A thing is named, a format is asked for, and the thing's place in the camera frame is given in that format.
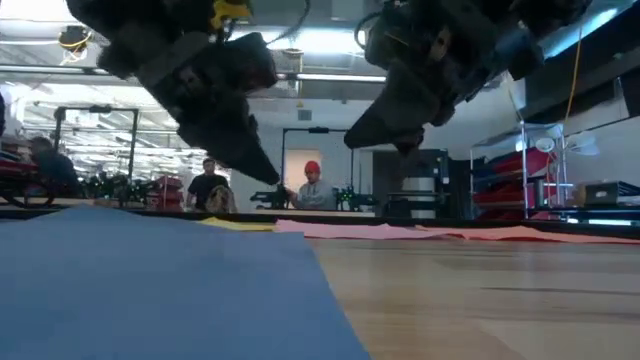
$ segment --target pink cloth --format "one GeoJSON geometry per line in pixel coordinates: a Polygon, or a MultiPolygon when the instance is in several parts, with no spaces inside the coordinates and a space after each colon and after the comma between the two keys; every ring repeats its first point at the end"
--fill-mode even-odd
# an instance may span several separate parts
{"type": "Polygon", "coordinates": [[[435,239],[443,235],[461,237],[469,240],[488,241],[552,241],[576,244],[632,244],[640,245],[640,240],[615,237],[571,235],[547,233],[525,226],[489,228],[489,229],[456,229],[428,228],[417,226],[415,229],[385,225],[326,225],[307,224],[290,220],[278,220],[276,232],[301,232],[305,237],[319,239],[435,239]]]}
{"type": "Polygon", "coordinates": [[[320,239],[428,239],[443,235],[445,232],[436,230],[407,229],[387,224],[378,226],[367,225],[325,225],[307,224],[291,220],[278,220],[276,232],[301,232],[305,237],[320,239]]]}

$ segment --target metal shelving rack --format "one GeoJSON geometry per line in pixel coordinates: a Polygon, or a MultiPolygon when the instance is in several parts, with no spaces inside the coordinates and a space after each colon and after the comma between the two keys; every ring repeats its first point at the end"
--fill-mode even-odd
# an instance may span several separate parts
{"type": "MultiPolygon", "coordinates": [[[[523,190],[523,199],[522,201],[519,202],[508,202],[508,203],[495,203],[492,205],[486,205],[483,206],[483,208],[486,209],[505,209],[505,210],[509,210],[509,209],[522,209],[524,212],[524,217],[525,219],[529,218],[529,213],[530,211],[532,211],[532,209],[529,207],[529,189],[527,184],[529,184],[530,182],[533,181],[537,181],[537,180],[541,180],[544,179],[544,177],[533,177],[530,176],[530,174],[527,173],[527,149],[529,149],[531,146],[533,146],[533,144],[531,143],[531,139],[535,139],[536,137],[543,137],[545,134],[548,133],[549,130],[552,130],[554,127],[560,126],[562,127],[562,124],[528,124],[525,122],[520,122],[520,124],[517,127],[514,127],[511,130],[508,130],[506,132],[500,133],[498,135],[492,136],[488,139],[485,139],[475,145],[473,145],[471,147],[471,149],[469,150],[469,158],[471,159],[471,165],[470,165],[470,206],[471,206],[471,214],[475,214],[475,207],[476,205],[474,204],[473,201],[473,195],[475,194],[475,189],[476,189],[476,185],[478,183],[485,183],[485,182],[494,182],[494,181],[500,181],[500,180],[517,180],[517,179],[522,179],[522,190],[523,190]],[[522,143],[522,170],[521,171],[512,171],[506,174],[499,174],[499,175],[493,175],[493,176],[488,176],[488,177],[483,177],[483,178],[475,178],[474,177],[474,152],[477,154],[479,149],[488,149],[488,148],[492,148],[492,147],[497,147],[500,144],[504,144],[504,143],[508,143],[508,142],[513,142],[513,147],[515,148],[515,143],[517,143],[517,141],[521,141],[522,143]]],[[[556,139],[556,148],[558,149],[564,149],[564,136],[560,136],[558,139],[556,139]]],[[[564,151],[560,150],[557,152],[558,155],[558,159],[556,159],[556,161],[559,161],[560,166],[558,167],[558,174],[556,174],[556,183],[555,184],[545,184],[547,186],[557,186],[557,197],[559,199],[559,203],[560,204],[564,204],[564,199],[566,198],[564,191],[561,189],[564,189],[563,185],[564,183],[566,183],[566,158],[565,158],[565,154],[564,151]]]]}

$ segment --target ceiling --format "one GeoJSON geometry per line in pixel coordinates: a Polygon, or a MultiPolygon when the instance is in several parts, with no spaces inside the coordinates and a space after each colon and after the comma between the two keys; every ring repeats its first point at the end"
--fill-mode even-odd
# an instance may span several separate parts
{"type": "MultiPolygon", "coordinates": [[[[632,0],[594,0],[585,17],[585,35],[624,10],[632,0]]],[[[272,39],[286,26],[295,23],[302,12],[302,0],[253,0],[252,25],[238,30],[260,31],[272,39]]],[[[272,45],[278,72],[383,76],[369,65],[353,40],[354,24],[379,8],[379,0],[312,1],[306,26],[295,39],[272,45]],[[291,59],[282,49],[296,47],[304,51],[302,60],[291,59]]],[[[58,46],[56,37],[68,24],[77,23],[66,9],[64,0],[2,0],[0,6],[0,63],[31,65],[95,66],[100,47],[90,44],[81,58],[71,59],[58,46]]],[[[577,40],[577,27],[563,29],[543,40],[547,54],[554,54],[577,40]]],[[[154,99],[135,82],[112,77],[59,76],[35,74],[0,74],[3,88],[11,88],[24,109],[22,135],[48,134],[54,126],[53,111],[61,104],[111,104],[135,107],[141,111],[134,158],[137,176],[153,171],[199,171],[202,151],[190,150],[175,134],[176,124],[154,99]]],[[[274,126],[349,127],[380,92],[379,84],[345,82],[280,82],[261,91],[251,100],[260,124],[274,126]],[[300,108],[313,111],[313,121],[297,119],[300,108]]],[[[483,96],[489,103],[492,93],[503,96],[503,89],[488,90],[483,96]]],[[[459,109],[454,120],[461,123],[478,120],[475,106],[459,109]]],[[[126,169],[131,144],[132,118],[129,113],[109,116],[71,114],[63,132],[63,144],[78,168],[93,169],[103,164],[113,171],[126,169]]]]}

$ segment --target yellow cloth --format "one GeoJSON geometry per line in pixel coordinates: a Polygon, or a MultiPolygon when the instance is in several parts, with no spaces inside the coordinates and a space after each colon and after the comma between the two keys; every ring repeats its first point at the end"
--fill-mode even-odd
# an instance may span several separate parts
{"type": "Polygon", "coordinates": [[[258,224],[258,223],[236,223],[233,221],[220,220],[216,217],[211,217],[200,221],[201,224],[217,226],[228,230],[236,231],[273,231],[275,229],[274,224],[258,224]]]}

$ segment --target person wearing red cap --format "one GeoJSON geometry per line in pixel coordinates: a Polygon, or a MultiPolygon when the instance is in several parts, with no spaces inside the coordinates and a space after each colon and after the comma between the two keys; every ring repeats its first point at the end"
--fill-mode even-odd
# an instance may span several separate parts
{"type": "Polygon", "coordinates": [[[289,200],[296,209],[301,210],[335,210],[336,197],[333,187],[328,182],[320,179],[320,165],[315,161],[309,161],[304,167],[307,183],[295,193],[287,189],[289,200]]]}

